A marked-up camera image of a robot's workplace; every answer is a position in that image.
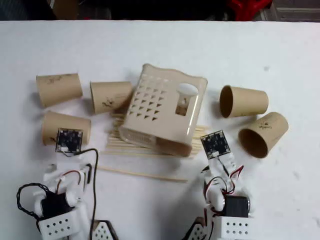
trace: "circular hole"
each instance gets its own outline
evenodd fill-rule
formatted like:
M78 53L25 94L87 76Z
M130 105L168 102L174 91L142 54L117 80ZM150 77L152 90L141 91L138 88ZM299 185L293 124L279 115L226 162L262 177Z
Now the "circular hole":
M219 102L222 116L224 116L225 118L229 117L234 102L234 96L229 85L222 88Z
M252 156L260 159L267 156L267 144L255 131L248 128L242 129L238 137L243 148Z

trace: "circuit board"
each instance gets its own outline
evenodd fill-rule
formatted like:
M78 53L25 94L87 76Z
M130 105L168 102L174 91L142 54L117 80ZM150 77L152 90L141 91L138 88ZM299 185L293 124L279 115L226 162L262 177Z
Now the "circuit board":
M77 129L59 128L55 151L59 153L77 153L81 151L83 131Z
M206 157L213 159L231 153L224 131L216 131L200 137Z

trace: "black wire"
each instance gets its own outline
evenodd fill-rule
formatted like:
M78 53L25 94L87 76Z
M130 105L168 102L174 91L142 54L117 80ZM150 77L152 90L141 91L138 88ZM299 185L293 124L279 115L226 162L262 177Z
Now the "black wire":
M209 236L209 238L208 238L208 240L210 240L211 239L211 236L212 236L212 232L214 231L214 222L213 221L211 221L211 232L210 232L210 236Z
M218 161L221 163L221 165L222 165L222 167L223 167L223 170L224 170L224 172L225 172L225 174L229 177L229 172L228 172L228 170L227 170L227 168L226 168L226 166L222 163L222 161L220 160L220 158L217 156L216 157L217 159L218 159Z
M95 215L96 215L96 206L97 206L97 195L96 195L96 175L97 175L97 166L98 166L98 159L99 159L99 152L95 148L89 148L83 151L79 151L74 153L73 155L66 155L67 157L77 156L84 154L89 151L95 151L96 158L95 158L95 166L94 166L94 173L93 173L93 213L90 225L90 237L89 239L92 240L93 237L93 230L94 230L94 223L95 223Z
M28 211L27 209L25 209L20 203L21 191L24 188L31 187L31 186L39 187L42 190L44 190L46 193L50 192L49 188L46 185L43 185L41 183L31 182L31 183L25 184L25 185L19 187L18 192L16 193L16 205L19 210L23 211L24 213L28 214L31 217L34 217L37 220L37 228L39 229L38 222L40 220L40 217L35 212Z

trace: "perforated box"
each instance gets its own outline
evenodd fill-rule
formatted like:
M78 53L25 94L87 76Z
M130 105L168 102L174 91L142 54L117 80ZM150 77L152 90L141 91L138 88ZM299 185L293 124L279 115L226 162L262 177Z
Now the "perforated box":
M168 154L189 156L207 83L203 77L144 64L119 128L121 138Z
M252 218L218 216L213 221L213 235L217 239L251 240L255 238Z

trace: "paper cup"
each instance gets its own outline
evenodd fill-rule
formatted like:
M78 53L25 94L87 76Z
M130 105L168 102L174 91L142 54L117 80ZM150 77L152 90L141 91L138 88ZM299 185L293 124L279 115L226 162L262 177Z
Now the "paper cup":
M59 129L76 129L83 131L82 143L88 144L91 120L48 111L42 123L42 141L44 145L55 145Z
M288 128L289 125L284 116L277 112L270 112L240 130L238 137L249 154L262 159L268 155Z
M268 104L264 91L226 85L220 93L220 111L225 118L264 114Z
M36 84L42 105L55 104L82 97L82 88L77 73L36 76Z
M129 104L133 90L129 81L91 82L90 88L95 114L110 112Z

